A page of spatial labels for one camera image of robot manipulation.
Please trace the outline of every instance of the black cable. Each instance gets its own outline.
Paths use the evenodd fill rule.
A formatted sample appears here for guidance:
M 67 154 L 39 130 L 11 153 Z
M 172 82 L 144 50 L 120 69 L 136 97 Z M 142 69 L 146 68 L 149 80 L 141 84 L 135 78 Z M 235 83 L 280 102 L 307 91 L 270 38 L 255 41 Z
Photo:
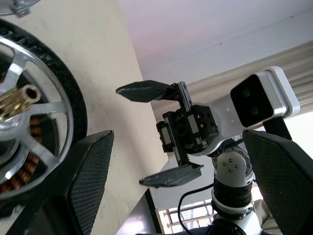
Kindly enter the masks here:
M 235 146 L 237 146 L 237 145 L 239 145 L 239 144 L 241 144 L 243 142 L 244 142 L 244 139 L 237 140 L 235 142 L 232 142 L 232 143 L 229 143 L 229 144 L 225 145 L 224 149 L 233 148 L 233 147 L 235 147 Z
M 207 190 L 209 188 L 212 188 L 213 187 L 213 184 L 210 184 L 208 186 L 205 186 L 203 188 L 199 188 L 199 189 L 196 189 L 196 190 L 192 190 L 192 191 L 189 191 L 185 194 L 183 194 L 183 196 L 181 196 L 180 200 L 179 200 L 179 203 L 178 203 L 178 208 L 177 208 L 177 213 L 178 213 L 178 220 L 179 220 L 179 223 L 180 225 L 182 226 L 183 229 L 185 229 L 185 231 L 189 234 L 189 235 L 193 235 L 187 228 L 186 226 L 183 224 L 182 220 L 181 220 L 181 217 L 180 217 L 180 208 L 181 208 L 181 204 L 182 204 L 182 201 L 184 200 L 184 198 L 190 194 L 194 194 L 194 193 L 197 193 L 197 192 L 201 192 L 201 191 L 204 191 L 204 190 Z

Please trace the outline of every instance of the white camera housing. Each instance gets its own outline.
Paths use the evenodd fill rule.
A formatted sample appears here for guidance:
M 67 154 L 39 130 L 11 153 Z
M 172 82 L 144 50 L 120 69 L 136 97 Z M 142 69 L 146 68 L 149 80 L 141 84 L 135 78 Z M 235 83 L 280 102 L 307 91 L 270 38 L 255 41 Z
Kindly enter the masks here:
M 244 129 L 259 128 L 264 121 L 294 116 L 300 111 L 285 73 L 277 66 L 253 74 L 223 97 L 197 104 L 210 107 L 219 135 L 205 150 L 193 156 L 212 153 L 223 141 L 242 134 Z

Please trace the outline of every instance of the white curtain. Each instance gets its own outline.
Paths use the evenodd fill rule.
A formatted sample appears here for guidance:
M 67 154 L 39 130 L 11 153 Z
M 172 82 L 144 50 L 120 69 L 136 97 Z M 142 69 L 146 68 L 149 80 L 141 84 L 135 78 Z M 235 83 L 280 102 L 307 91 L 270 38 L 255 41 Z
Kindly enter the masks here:
M 313 111 L 313 42 L 191 83 L 188 90 L 193 102 L 207 103 L 227 94 L 242 80 L 269 66 L 280 66 L 284 70 L 300 102 L 300 113 Z M 172 101 L 153 101 L 152 108 L 156 120 L 160 121 L 162 114 L 175 111 L 179 106 Z

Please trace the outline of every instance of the camera lens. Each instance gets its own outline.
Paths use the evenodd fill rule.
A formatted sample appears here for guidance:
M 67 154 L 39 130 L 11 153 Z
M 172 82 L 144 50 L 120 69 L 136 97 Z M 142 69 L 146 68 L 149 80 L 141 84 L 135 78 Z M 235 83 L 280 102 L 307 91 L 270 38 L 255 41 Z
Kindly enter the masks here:
M 257 108 L 257 107 L 252 107 L 252 109 L 251 109 L 251 114 L 252 114 L 253 116 L 257 116 L 258 113 L 259 113 L 258 108 Z
M 248 89 L 244 89 L 243 96 L 244 98 L 248 98 L 250 96 L 250 91 Z

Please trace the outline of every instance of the ceiling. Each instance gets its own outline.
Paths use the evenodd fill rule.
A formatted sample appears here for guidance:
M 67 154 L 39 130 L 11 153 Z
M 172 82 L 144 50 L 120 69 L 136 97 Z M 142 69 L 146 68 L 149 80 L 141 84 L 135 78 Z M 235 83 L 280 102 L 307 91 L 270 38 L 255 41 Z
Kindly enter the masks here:
M 120 4 L 144 79 L 166 64 L 313 9 L 313 0 L 120 0 Z

